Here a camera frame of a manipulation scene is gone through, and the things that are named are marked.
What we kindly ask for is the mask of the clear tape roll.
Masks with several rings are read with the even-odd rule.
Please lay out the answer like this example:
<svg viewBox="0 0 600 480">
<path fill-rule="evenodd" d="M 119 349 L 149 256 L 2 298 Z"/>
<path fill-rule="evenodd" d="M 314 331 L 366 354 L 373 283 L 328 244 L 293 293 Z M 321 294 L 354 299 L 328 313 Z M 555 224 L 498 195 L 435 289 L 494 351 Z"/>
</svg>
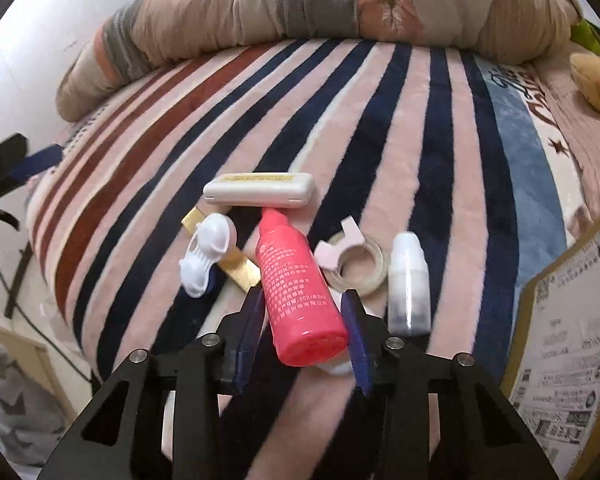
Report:
<svg viewBox="0 0 600 480">
<path fill-rule="evenodd" d="M 362 245 L 347 248 L 336 270 L 323 270 L 327 284 L 337 292 L 355 289 L 364 298 L 380 288 L 388 273 L 388 260 L 382 248 L 364 235 Z"/>
</svg>

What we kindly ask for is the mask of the green plush toy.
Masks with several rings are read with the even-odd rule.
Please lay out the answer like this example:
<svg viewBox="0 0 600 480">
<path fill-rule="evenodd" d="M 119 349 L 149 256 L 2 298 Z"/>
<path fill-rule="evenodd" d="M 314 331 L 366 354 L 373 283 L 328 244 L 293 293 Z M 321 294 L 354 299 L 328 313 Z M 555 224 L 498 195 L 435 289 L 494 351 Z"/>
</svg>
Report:
<svg viewBox="0 0 600 480">
<path fill-rule="evenodd" d="M 600 57 L 600 35 L 587 20 L 571 27 L 571 40 L 592 54 Z"/>
</svg>

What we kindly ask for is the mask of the pink red bottle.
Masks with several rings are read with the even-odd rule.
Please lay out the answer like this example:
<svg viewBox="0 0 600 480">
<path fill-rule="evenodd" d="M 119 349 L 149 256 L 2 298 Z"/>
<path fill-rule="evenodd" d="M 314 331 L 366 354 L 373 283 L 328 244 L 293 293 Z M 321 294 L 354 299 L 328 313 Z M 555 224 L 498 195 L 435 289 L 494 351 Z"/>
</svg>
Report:
<svg viewBox="0 0 600 480">
<path fill-rule="evenodd" d="M 347 329 L 305 236 L 287 216 L 264 208 L 257 264 L 278 359 L 307 367 L 347 348 Z"/>
</svg>

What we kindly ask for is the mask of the rolled striped duvet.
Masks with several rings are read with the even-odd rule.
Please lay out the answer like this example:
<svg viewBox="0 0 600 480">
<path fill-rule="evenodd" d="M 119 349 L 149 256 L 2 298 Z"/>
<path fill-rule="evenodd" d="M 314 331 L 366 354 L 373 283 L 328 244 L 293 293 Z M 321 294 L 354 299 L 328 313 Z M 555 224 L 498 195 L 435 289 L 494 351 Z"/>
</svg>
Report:
<svg viewBox="0 0 600 480">
<path fill-rule="evenodd" d="M 365 38 L 457 47 L 519 65 L 565 46 L 577 0 L 135 0 L 99 27 L 67 70 L 56 108 L 78 122 L 158 68 L 283 38 Z"/>
</svg>

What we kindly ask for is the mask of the striped fleece blanket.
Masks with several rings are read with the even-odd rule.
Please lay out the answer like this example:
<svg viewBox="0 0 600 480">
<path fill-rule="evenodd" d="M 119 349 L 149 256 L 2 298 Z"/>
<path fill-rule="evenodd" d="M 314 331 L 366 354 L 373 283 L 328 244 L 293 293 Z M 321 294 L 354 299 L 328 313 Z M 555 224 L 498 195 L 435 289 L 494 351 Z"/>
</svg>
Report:
<svg viewBox="0 0 600 480">
<path fill-rule="evenodd" d="M 589 218 L 538 66 L 364 40 L 286 40 L 158 70 L 74 129 L 33 192 L 34 255 L 100 380 L 128 355 L 184 350 L 245 298 L 179 260 L 213 180 L 252 183 L 311 246 L 352 219 L 384 252 L 414 232 L 429 268 L 421 351 L 504 373 L 523 286 Z"/>
</svg>

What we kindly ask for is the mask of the white spray bottle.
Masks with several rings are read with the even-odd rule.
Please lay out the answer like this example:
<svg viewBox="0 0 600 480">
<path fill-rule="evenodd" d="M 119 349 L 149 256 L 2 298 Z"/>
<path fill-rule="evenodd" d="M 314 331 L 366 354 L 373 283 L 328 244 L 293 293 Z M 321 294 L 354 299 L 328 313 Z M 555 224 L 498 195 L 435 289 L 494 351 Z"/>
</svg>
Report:
<svg viewBox="0 0 600 480">
<path fill-rule="evenodd" d="M 388 328 L 406 337 L 431 332 L 429 268 L 414 232 L 393 240 L 388 272 Z"/>
</svg>

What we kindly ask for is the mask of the pink tape dispenser clip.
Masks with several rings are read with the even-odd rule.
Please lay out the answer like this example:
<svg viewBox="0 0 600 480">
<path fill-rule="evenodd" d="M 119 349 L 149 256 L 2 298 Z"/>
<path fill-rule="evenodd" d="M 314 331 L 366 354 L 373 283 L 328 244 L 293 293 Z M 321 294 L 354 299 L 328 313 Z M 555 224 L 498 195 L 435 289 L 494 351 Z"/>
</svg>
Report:
<svg viewBox="0 0 600 480">
<path fill-rule="evenodd" d="M 321 269 L 331 272 L 338 270 L 342 256 L 348 250 L 361 247 L 365 243 L 365 236 L 351 216 L 341 221 L 341 228 L 337 240 L 321 240 L 315 247 L 314 258 Z"/>
</svg>

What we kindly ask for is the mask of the cream rectangular case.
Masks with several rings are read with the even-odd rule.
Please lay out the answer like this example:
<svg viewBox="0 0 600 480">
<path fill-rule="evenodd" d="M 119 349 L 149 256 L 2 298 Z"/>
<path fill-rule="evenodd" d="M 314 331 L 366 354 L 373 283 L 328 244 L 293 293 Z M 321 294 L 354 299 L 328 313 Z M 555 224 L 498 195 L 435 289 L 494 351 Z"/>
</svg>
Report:
<svg viewBox="0 0 600 480">
<path fill-rule="evenodd" d="M 294 209 L 309 203 L 315 181 L 305 172 L 221 174 L 204 185 L 202 196 L 212 205 Z"/>
</svg>

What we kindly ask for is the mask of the pink ribbed pillow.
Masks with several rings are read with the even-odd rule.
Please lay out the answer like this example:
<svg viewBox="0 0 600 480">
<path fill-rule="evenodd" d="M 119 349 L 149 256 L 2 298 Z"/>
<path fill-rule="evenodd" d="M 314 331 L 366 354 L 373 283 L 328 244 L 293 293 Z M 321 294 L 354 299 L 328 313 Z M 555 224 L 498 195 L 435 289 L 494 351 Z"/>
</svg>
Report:
<svg viewBox="0 0 600 480">
<path fill-rule="evenodd" d="M 578 90 L 570 69 L 572 53 L 592 54 L 578 44 L 536 58 L 532 70 L 548 107 L 580 170 L 585 203 L 590 214 L 600 216 L 600 113 Z"/>
</svg>

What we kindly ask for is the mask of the cardboard box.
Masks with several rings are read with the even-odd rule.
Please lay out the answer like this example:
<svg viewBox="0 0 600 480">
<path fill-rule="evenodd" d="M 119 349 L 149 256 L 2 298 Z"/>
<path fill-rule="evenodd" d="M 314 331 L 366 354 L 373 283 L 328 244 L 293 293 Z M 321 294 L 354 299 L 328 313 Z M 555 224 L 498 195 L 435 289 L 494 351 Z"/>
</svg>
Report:
<svg viewBox="0 0 600 480">
<path fill-rule="evenodd" d="M 600 471 L 600 217 L 522 290 L 501 388 L 559 478 Z"/>
</svg>

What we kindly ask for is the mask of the tan plush toy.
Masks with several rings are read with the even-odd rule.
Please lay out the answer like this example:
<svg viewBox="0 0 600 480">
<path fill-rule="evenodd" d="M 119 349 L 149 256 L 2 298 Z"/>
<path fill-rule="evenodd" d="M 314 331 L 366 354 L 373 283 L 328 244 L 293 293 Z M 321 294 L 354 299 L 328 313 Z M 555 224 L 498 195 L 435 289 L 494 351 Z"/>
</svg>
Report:
<svg viewBox="0 0 600 480">
<path fill-rule="evenodd" d="M 569 58 L 572 78 L 586 101 L 600 113 L 600 57 L 572 53 Z"/>
</svg>

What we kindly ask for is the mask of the gold rectangular bar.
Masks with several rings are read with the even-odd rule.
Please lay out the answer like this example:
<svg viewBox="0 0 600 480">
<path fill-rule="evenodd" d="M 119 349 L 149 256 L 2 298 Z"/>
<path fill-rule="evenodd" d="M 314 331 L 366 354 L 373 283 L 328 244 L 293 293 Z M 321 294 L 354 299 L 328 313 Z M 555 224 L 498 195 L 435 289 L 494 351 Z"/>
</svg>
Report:
<svg viewBox="0 0 600 480">
<path fill-rule="evenodd" d="M 205 217 L 202 211 L 193 208 L 181 220 L 181 224 L 190 235 L 193 235 L 193 228 L 188 225 L 188 220 L 193 218 L 195 210 L 200 212 L 202 218 Z M 237 242 L 236 247 L 215 266 L 218 266 L 244 292 L 248 292 L 249 288 L 257 285 L 261 279 L 259 268 L 237 247 Z"/>
</svg>

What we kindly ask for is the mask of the white contact lens case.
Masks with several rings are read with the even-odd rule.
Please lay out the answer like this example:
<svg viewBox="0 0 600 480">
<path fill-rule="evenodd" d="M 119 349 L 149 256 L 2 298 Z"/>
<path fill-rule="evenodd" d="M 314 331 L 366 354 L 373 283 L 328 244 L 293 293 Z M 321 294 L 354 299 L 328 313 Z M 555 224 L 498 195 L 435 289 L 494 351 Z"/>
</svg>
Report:
<svg viewBox="0 0 600 480">
<path fill-rule="evenodd" d="M 208 289 L 211 268 L 236 247 L 237 231 L 233 220 L 212 212 L 204 218 L 198 210 L 188 220 L 193 228 L 183 258 L 179 260 L 181 287 L 187 295 L 200 298 Z"/>
</svg>

